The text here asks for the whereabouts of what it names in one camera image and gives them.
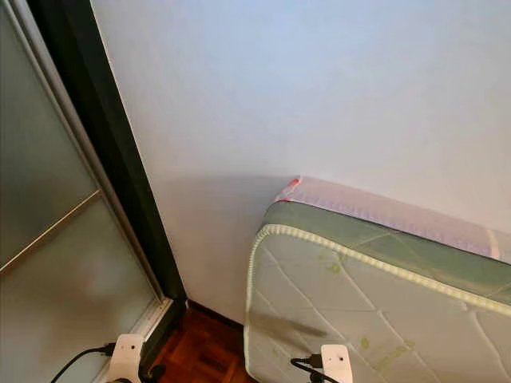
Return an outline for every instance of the black cable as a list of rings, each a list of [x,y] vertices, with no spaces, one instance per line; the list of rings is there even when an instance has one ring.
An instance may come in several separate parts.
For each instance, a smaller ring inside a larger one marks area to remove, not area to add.
[[[331,377],[328,377],[324,373],[320,373],[317,369],[312,369],[310,367],[307,367],[306,365],[301,365],[300,363],[310,363],[310,358],[308,359],[298,359],[297,357],[291,359],[291,364],[294,367],[298,367],[299,369],[302,369],[303,371],[307,371],[308,373],[315,373],[316,375],[322,377],[325,381],[329,381],[331,383],[339,383],[338,381],[332,379]]]
[[[86,355],[87,353],[103,353],[107,357],[111,357],[113,354],[113,349],[115,348],[115,343],[109,343],[108,345],[104,345],[102,347],[96,347],[94,349],[86,349],[80,352],[76,357],[67,362],[67,364],[62,367],[62,369],[58,372],[57,375],[51,380],[50,383],[55,383],[59,377],[78,359]]]

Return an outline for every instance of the quilted mattress surface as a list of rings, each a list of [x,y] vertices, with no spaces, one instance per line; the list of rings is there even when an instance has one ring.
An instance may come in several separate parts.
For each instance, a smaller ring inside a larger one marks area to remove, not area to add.
[[[355,383],[511,383],[511,265],[305,203],[268,210],[252,249],[247,371],[350,351]]]

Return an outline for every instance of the sliding door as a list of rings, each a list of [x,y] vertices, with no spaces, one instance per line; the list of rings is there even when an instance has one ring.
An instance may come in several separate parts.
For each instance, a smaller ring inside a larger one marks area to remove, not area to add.
[[[47,382],[163,296],[6,2],[0,39],[0,381]],[[84,357],[59,383],[89,383],[105,362]]]

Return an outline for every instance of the wooden floor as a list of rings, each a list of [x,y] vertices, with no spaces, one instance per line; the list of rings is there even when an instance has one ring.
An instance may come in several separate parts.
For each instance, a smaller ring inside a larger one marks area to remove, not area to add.
[[[160,383],[252,383],[244,368],[243,333],[194,308],[161,350]]]

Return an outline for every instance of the power cord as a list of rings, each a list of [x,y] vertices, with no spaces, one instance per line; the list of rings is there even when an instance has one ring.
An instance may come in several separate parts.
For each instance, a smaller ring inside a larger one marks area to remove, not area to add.
[[[55,383],[59,377],[78,359],[83,357],[84,355],[88,353],[103,353],[106,357],[111,357],[113,354],[113,349],[115,349],[115,343],[109,343],[107,345],[104,345],[103,347],[96,347],[94,349],[86,349],[84,351],[81,351],[76,357],[71,359],[67,362],[67,364],[62,367],[62,369],[58,372],[57,375],[51,380],[50,383]]]
[[[291,364],[294,367],[302,369],[303,371],[307,371],[311,373],[312,382],[321,382],[321,381],[329,381],[331,383],[339,383],[338,381],[328,377],[324,373],[320,373],[317,369],[321,369],[323,367],[323,360],[321,355],[318,353],[313,353],[310,357],[305,359],[299,359],[297,357],[291,359]]]

